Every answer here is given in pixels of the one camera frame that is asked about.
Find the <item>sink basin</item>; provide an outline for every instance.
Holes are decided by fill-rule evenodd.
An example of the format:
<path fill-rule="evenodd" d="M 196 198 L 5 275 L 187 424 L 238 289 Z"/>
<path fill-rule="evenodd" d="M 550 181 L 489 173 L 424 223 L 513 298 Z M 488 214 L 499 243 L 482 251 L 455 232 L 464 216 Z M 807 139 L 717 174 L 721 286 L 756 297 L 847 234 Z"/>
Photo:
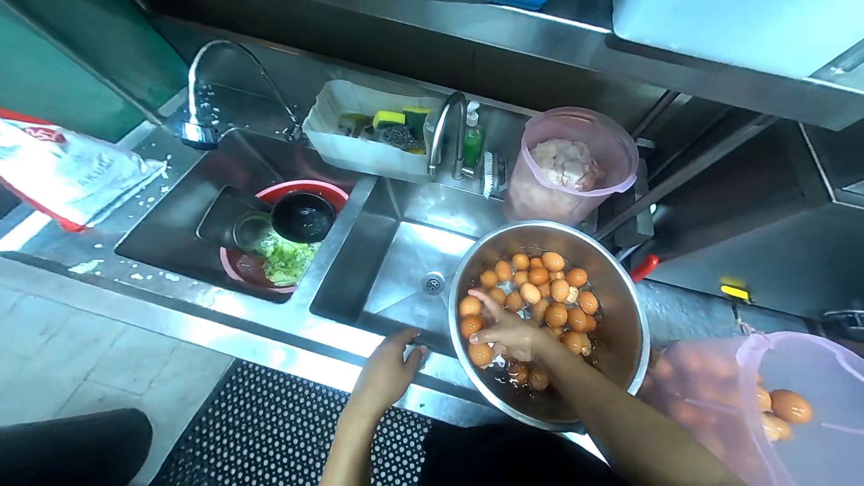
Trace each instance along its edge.
<path fill-rule="evenodd" d="M 280 182 L 316 179 L 350 194 L 359 178 L 356 172 L 325 163 L 315 150 L 248 131 L 229 131 L 219 148 L 207 152 L 189 170 L 115 253 L 218 287 L 284 302 L 290 295 L 260 291 L 226 275 L 219 246 L 195 234 L 201 217 L 227 185 L 255 194 Z"/>
<path fill-rule="evenodd" d="M 505 224 L 501 202 L 439 183 L 379 178 L 309 310 L 386 336 L 414 326 L 455 356 L 446 298 L 473 243 Z"/>

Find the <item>red colander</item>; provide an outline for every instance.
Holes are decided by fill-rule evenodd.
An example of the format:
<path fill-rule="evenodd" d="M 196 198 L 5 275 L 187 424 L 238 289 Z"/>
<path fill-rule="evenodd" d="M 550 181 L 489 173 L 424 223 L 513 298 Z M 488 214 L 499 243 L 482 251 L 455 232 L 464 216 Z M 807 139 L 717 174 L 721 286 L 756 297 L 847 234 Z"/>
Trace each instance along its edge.
<path fill-rule="evenodd" d="M 345 207 L 345 203 L 348 201 L 348 194 L 344 190 L 327 182 L 310 179 L 282 182 L 281 184 L 262 190 L 255 196 L 270 204 L 276 204 L 284 195 L 293 192 L 309 192 L 323 197 L 333 205 L 336 214 Z M 228 277 L 238 282 L 279 294 L 290 294 L 297 288 L 296 285 L 280 287 L 270 282 L 267 276 L 264 275 L 264 260 L 247 255 L 239 250 L 221 247 L 219 249 L 219 260 L 221 260 L 222 268 L 225 269 Z"/>

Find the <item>green wall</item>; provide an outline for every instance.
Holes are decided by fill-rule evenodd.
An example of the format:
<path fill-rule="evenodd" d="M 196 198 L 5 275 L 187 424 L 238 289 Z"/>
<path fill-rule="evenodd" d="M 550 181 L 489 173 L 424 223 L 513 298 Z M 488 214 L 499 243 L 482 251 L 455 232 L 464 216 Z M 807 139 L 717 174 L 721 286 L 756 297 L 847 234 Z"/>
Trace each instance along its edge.
<path fill-rule="evenodd" d="M 158 109 L 186 67 L 131 0 L 10 0 Z M 0 106 L 116 142 L 144 118 L 0 3 Z"/>

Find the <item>dish soap bottle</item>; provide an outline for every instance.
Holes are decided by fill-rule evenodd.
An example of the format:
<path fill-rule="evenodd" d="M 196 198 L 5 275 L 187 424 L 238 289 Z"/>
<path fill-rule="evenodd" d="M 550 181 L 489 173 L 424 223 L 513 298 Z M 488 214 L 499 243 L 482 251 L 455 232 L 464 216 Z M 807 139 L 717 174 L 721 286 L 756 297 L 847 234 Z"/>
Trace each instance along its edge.
<path fill-rule="evenodd" d="M 465 167 L 474 169 L 477 165 L 477 160 L 480 158 L 480 152 L 483 150 L 483 128 L 477 125 L 478 118 L 477 108 L 480 108 L 480 103 L 472 101 L 468 103 L 468 111 L 465 116 Z"/>

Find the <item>faucet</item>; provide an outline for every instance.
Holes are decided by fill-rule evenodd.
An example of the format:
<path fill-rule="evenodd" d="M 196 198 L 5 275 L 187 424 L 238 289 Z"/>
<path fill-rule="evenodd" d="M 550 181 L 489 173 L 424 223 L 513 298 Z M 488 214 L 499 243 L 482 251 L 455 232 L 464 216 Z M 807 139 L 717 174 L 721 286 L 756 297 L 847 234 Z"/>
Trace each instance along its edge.
<path fill-rule="evenodd" d="M 432 148 L 429 150 L 429 166 L 427 172 L 434 176 L 441 163 L 441 150 L 444 138 L 444 127 L 447 124 L 447 115 L 453 107 L 459 110 L 459 129 L 456 138 L 456 163 L 453 166 L 453 178 L 457 181 L 463 177 L 474 177 L 474 170 L 465 167 L 465 116 L 467 115 L 468 100 L 461 91 L 454 92 L 444 102 L 441 108 L 441 116 L 435 125 L 435 134 L 432 136 Z"/>
<path fill-rule="evenodd" d="M 291 111 L 291 108 L 288 106 L 288 103 L 285 102 L 285 98 L 282 96 L 282 92 L 279 91 L 279 88 L 276 87 L 276 83 L 273 82 L 273 79 L 267 73 L 267 70 L 264 69 L 264 66 L 261 64 L 261 61 L 258 60 L 255 55 L 250 52 L 249 49 L 237 44 L 236 42 L 227 41 L 225 39 L 217 39 L 215 41 L 210 41 L 207 44 L 204 44 L 200 49 L 198 49 L 198 53 L 192 59 L 192 64 L 189 66 L 189 121 L 183 122 L 180 130 L 180 139 L 184 145 L 188 145 L 194 149 L 198 150 L 213 150 L 219 145 L 219 138 L 216 132 L 216 129 L 212 128 L 212 126 L 204 126 L 198 120 L 198 103 L 195 100 L 195 82 L 198 78 L 198 66 L 201 63 L 201 58 L 204 54 L 213 46 L 223 45 L 231 48 L 237 49 L 239 52 L 246 54 L 255 63 L 255 67 L 258 68 L 258 72 L 267 80 L 270 84 L 270 87 L 273 88 L 273 93 L 276 95 L 276 100 L 285 108 L 285 111 L 288 112 L 288 116 L 291 118 L 291 122 L 294 123 L 293 130 L 296 131 L 300 126 L 297 121 L 297 117 L 294 115 L 294 112 Z M 291 141 L 291 136 L 283 131 L 283 135 L 285 139 Z"/>

